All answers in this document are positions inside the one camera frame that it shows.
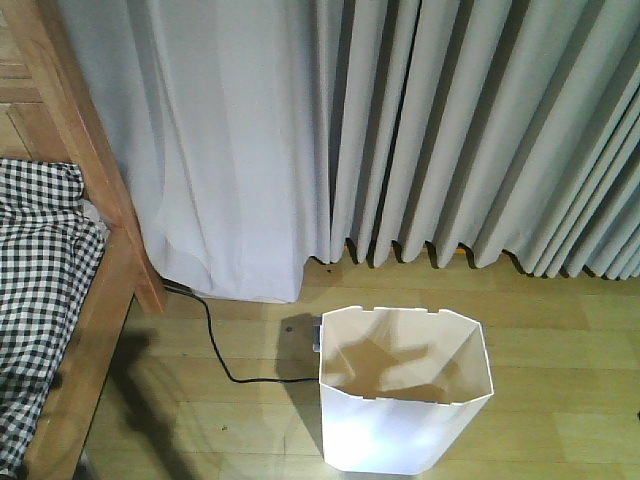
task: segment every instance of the power cord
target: power cord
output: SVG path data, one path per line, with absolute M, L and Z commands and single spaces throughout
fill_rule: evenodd
M 222 354 L 220 353 L 220 349 L 218 348 L 218 344 L 216 343 L 216 339 L 213 335 L 213 322 L 211 320 L 211 312 L 209 311 L 209 305 L 198 295 L 193 293 L 189 287 L 182 286 L 175 282 L 164 280 L 164 287 L 168 292 L 177 293 L 179 295 L 184 295 L 185 297 L 192 298 L 197 300 L 204 307 L 204 311 L 207 315 L 207 327 L 209 330 L 209 340 L 211 341 L 211 346 L 213 350 L 216 352 L 216 356 L 220 361 L 220 365 L 224 370 L 224 373 L 227 374 L 229 380 L 233 383 L 301 383 L 301 382 L 317 382 L 318 377 L 302 377 L 302 378 L 268 378 L 268 377 L 257 377 L 257 378 L 236 378 L 233 376 L 229 367 L 227 367 L 227 363 L 222 358 Z

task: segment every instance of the curtain fold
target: curtain fold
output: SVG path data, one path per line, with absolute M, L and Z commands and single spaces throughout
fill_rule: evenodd
M 293 301 L 346 239 L 640 273 L 637 0 L 59 5 L 166 277 Z
M 585 266 L 611 278 L 631 275 L 636 264 L 626 275 L 622 265 L 639 247 L 639 207 L 631 197 L 638 182 L 633 175 L 624 180 L 629 190 L 614 182 L 623 182 L 621 168 L 637 159 L 637 138 L 627 134 L 638 118 L 639 6 L 401 2 L 390 58 L 379 55 L 369 68 L 373 76 L 380 62 L 393 65 L 383 120 L 369 117 L 377 124 L 374 167 L 354 182 L 367 159 L 337 160 L 336 199 L 347 205 L 332 211 L 340 228 L 331 232 L 331 260 L 350 237 L 358 261 L 371 254 L 374 266 L 386 261 L 394 241 L 404 261 L 429 242 L 439 266 L 463 244 L 479 267 L 508 250 L 537 276 L 563 268 L 576 276 Z M 411 41 L 402 28 L 412 24 Z M 350 57 L 359 48 L 351 45 Z M 374 49 L 384 48 L 383 41 Z M 612 157 L 620 142 L 627 148 Z M 619 166 L 608 170 L 612 158 Z M 364 213 L 355 218 L 343 214 L 357 206 L 354 191 L 366 192 Z

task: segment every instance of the bed leg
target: bed leg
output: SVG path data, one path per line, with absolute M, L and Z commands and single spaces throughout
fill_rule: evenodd
M 167 303 L 167 292 L 162 285 L 162 279 L 146 256 L 142 263 L 141 281 L 135 291 L 136 299 L 146 313 L 162 313 Z

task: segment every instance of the black and white checkered fabric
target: black and white checkered fabric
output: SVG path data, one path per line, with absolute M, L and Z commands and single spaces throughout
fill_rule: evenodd
M 77 165 L 0 159 L 0 477 L 15 478 L 104 239 Z

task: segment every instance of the wooden bed frame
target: wooden bed frame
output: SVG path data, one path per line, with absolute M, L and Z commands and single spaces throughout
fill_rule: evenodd
M 0 0 L 0 156 L 76 163 L 111 235 L 27 451 L 28 479 L 73 476 L 131 298 L 164 308 L 131 197 L 55 0 Z

